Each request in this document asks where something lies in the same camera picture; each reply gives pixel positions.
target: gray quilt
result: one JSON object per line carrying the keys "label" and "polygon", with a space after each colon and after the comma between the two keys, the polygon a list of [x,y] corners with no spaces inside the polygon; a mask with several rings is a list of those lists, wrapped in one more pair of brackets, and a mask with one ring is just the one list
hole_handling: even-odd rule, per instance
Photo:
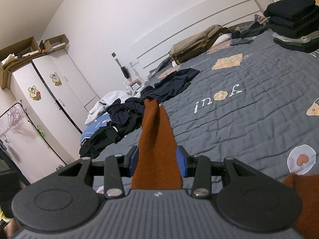
{"label": "gray quilt", "polygon": [[[201,71],[186,91],[163,103],[178,145],[213,161],[232,156],[282,181],[290,172],[314,174],[319,152],[319,52],[291,51],[273,42],[272,31],[251,44],[229,42],[180,65]],[[147,85],[174,71],[170,64]],[[96,159],[126,154],[141,129],[109,145]],[[125,191],[130,179],[123,178]],[[94,189],[103,185],[96,177]],[[190,189],[192,178],[184,179]],[[212,177],[213,192],[222,188]]]}

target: blue pillowcase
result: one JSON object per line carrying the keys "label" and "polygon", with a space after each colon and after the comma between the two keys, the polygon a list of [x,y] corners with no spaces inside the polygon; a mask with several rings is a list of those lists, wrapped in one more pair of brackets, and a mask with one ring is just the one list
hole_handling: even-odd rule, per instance
{"label": "blue pillowcase", "polygon": [[91,136],[95,133],[95,131],[97,131],[100,127],[106,126],[109,121],[111,121],[111,118],[108,113],[99,116],[83,131],[80,140],[80,145],[83,145],[87,139],[90,139]]}

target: cartoon mouse sticker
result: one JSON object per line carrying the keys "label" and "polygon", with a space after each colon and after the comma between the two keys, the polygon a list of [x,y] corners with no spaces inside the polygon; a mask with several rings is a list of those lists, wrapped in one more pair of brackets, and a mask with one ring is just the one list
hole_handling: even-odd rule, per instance
{"label": "cartoon mouse sticker", "polygon": [[39,101],[41,100],[41,94],[40,92],[36,89],[36,87],[33,85],[32,87],[28,88],[28,91],[30,92],[30,97],[35,100]]}
{"label": "cartoon mouse sticker", "polygon": [[62,85],[60,77],[58,77],[58,74],[56,72],[54,74],[50,74],[50,78],[52,78],[52,82],[55,83],[55,86]]}

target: orange fabric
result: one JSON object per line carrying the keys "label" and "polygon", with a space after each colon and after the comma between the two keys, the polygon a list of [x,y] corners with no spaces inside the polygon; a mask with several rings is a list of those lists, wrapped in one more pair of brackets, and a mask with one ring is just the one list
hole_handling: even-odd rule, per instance
{"label": "orange fabric", "polygon": [[181,189],[182,178],[176,160],[176,142],[168,116],[157,100],[145,100],[139,160],[132,189]]}
{"label": "orange fabric", "polygon": [[302,212],[295,229],[307,239],[319,238],[319,175],[289,174],[283,184],[293,188],[302,199]]}

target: white wardrobe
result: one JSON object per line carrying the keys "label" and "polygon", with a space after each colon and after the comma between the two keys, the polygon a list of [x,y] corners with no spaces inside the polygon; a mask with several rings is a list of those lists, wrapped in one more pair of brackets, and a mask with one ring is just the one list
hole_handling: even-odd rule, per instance
{"label": "white wardrobe", "polygon": [[67,163],[79,158],[88,111],[99,100],[64,49],[12,73],[11,91]]}

